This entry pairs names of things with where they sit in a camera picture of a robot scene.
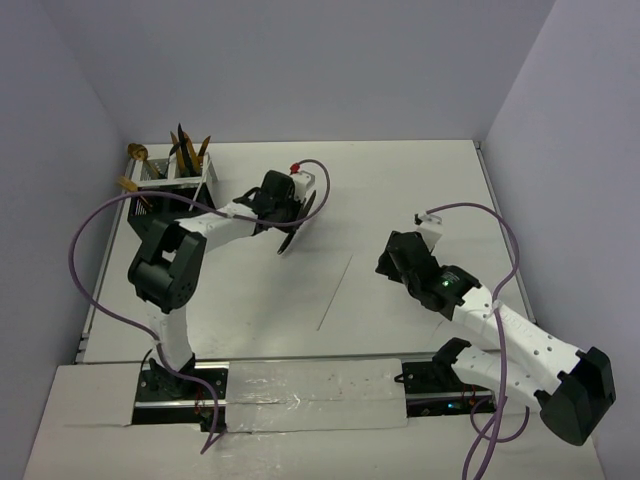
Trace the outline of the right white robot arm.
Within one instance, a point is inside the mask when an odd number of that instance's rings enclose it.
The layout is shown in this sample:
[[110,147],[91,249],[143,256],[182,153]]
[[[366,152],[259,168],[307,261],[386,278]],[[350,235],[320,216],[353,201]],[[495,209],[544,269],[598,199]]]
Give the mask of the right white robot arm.
[[583,445],[616,400],[609,357],[582,351],[493,300],[490,290],[458,266],[439,265],[417,232],[390,234],[377,273],[403,284],[426,309],[504,347],[506,395],[537,411],[561,440]]

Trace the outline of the gold knife black handle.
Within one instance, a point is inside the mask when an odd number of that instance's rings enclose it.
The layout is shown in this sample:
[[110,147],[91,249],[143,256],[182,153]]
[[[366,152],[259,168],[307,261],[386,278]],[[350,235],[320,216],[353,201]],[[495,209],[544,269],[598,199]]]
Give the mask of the gold knife black handle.
[[201,174],[201,166],[197,160],[197,153],[193,146],[192,140],[185,132],[181,136],[182,141],[182,157],[189,176],[199,176]]

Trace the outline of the gold fork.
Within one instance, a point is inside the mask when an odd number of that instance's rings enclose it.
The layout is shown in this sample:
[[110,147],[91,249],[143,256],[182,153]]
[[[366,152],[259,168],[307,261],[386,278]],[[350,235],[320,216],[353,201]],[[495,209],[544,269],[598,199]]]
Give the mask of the gold fork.
[[[128,193],[135,193],[139,191],[139,186],[133,180],[125,176],[119,176],[116,182],[123,190],[125,190]],[[152,211],[152,204],[149,202],[149,200],[146,197],[139,196],[137,200],[139,201],[139,203],[142,205],[142,208],[146,212]]]

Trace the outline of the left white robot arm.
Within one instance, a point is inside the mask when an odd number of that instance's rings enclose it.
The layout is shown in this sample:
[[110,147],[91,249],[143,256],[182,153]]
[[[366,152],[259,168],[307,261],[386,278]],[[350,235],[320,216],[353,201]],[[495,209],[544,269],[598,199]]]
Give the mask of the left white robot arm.
[[314,175],[298,166],[289,174],[270,170],[260,186],[218,214],[153,220],[129,267],[128,280],[146,305],[149,328],[162,350],[157,362],[168,365],[159,384],[171,397],[188,396],[196,384],[186,305],[196,291],[206,254],[270,228],[286,234],[278,250],[284,253],[309,216],[316,198],[314,183]]

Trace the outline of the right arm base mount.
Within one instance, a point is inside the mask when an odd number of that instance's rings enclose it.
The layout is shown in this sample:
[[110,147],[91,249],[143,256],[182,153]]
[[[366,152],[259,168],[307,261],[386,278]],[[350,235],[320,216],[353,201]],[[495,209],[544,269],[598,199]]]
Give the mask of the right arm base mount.
[[494,413],[491,389],[464,384],[449,367],[431,360],[401,363],[401,373],[394,381],[404,388],[409,418]]

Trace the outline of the gold spoon green handle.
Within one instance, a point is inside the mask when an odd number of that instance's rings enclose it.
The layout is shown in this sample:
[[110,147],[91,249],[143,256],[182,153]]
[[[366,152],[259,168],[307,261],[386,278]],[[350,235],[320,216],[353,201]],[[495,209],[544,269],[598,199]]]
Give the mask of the gold spoon green handle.
[[143,167],[148,171],[149,176],[152,179],[161,178],[161,172],[150,163],[149,153],[144,145],[138,143],[129,143],[127,146],[127,153],[131,159],[142,163]]

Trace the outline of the gold knife green handle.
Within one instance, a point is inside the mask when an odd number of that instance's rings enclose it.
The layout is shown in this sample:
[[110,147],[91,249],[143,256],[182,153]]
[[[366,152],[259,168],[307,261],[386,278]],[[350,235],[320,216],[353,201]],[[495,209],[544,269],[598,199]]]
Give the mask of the gold knife green handle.
[[172,140],[172,148],[170,150],[170,155],[174,156],[176,159],[176,175],[181,177],[185,168],[184,161],[182,158],[182,151],[180,146],[180,141],[178,136],[171,131],[170,132],[171,140]]

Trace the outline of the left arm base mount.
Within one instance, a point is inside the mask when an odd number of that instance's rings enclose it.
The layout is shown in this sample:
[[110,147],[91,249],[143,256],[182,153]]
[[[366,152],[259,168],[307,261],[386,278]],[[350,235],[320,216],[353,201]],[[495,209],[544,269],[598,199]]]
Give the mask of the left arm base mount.
[[[155,360],[144,358],[134,397],[131,423],[133,425],[190,424],[201,432],[209,432],[214,420],[214,401],[201,383],[177,378]],[[182,371],[207,382],[218,397],[219,413],[214,427],[216,433],[226,430],[225,397],[228,368],[196,364],[191,359]]]

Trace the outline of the black serrated knife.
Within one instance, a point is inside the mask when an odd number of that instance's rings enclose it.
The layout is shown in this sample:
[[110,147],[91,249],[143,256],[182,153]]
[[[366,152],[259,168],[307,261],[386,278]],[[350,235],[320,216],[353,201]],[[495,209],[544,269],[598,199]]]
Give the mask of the black serrated knife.
[[182,158],[182,173],[184,176],[195,177],[199,175],[199,162],[193,149],[189,136],[184,132],[181,125],[178,125],[179,151]]

